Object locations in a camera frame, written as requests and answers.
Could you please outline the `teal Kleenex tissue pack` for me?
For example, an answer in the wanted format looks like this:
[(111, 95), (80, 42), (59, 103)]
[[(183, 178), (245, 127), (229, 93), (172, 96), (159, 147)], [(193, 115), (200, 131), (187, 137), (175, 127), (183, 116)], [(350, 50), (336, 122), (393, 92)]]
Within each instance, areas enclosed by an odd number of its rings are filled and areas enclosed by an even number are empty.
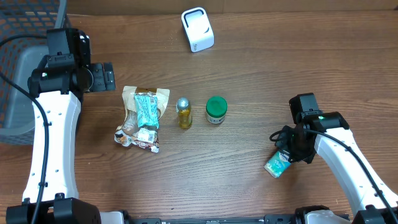
[(291, 165), (289, 157), (277, 151), (264, 165), (264, 168), (274, 178), (279, 178), (282, 173)]

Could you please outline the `teal snack bar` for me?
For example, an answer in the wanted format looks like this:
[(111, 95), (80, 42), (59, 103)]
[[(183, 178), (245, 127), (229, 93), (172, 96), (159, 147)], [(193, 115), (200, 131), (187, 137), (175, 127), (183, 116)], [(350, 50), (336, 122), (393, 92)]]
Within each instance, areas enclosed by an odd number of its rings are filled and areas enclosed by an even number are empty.
[(136, 104), (138, 127), (152, 126), (158, 129), (157, 97), (154, 95), (136, 93), (134, 95), (134, 101)]

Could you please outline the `brown snack pouch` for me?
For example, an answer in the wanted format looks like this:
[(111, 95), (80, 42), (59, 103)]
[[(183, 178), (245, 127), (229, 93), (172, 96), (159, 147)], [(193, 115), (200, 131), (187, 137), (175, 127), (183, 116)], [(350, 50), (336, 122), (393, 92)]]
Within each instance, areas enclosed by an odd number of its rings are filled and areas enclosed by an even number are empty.
[(115, 142), (158, 153), (159, 120), (165, 113), (169, 95), (169, 89), (125, 86), (122, 93), (125, 119), (116, 129)]

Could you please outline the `yellow liquid bottle silver cap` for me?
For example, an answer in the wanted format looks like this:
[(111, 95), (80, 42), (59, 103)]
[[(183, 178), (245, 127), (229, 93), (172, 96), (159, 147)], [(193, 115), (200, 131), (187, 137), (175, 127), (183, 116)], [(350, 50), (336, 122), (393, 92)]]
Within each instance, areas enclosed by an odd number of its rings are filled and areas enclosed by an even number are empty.
[(178, 125), (183, 129), (188, 129), (192, 126), (192, 107), (188, 98), (181, 97), (176, 104)]

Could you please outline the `green lid jar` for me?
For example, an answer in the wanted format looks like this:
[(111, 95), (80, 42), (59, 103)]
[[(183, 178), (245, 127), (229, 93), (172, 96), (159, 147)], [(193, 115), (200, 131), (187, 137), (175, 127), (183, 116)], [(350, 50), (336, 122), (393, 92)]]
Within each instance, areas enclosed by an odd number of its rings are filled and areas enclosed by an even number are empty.
[(221, 96), (212, 96), (206, 103), (206, 119), (212, 124), (224, 121), (228, 110), (227, 101)]

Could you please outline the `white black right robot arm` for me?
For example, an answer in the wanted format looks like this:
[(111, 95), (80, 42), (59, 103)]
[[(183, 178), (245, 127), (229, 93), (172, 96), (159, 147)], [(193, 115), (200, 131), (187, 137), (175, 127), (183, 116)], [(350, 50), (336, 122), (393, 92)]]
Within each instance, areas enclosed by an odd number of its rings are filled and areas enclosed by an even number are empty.
[(353, 223), (397, 223), (397, 194), (377, 175), (360, 151), (349, 124), (339, 112), (323, 112), (313, 93), (289, 100), (295, 127), (270, 135), (277, 153), (267, 163), (279, 177), (285, 169), (319, 155), (348, 199)]

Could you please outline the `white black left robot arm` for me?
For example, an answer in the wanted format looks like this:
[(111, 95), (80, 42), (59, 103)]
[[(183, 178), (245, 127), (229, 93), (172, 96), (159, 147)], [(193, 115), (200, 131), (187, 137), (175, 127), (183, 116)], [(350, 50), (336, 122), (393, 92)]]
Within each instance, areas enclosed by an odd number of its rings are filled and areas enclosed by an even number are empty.
[(49, 52), (27, 81), (35, 116), (30, 176), (21, 205), (8, 207), (7, 223), (101, 223), (102, 213), (78, 198), (75, 136), (84, 93), (115, 90), (111, 63), (92, 63), (90, 40), (79, 29), (50, 29)]

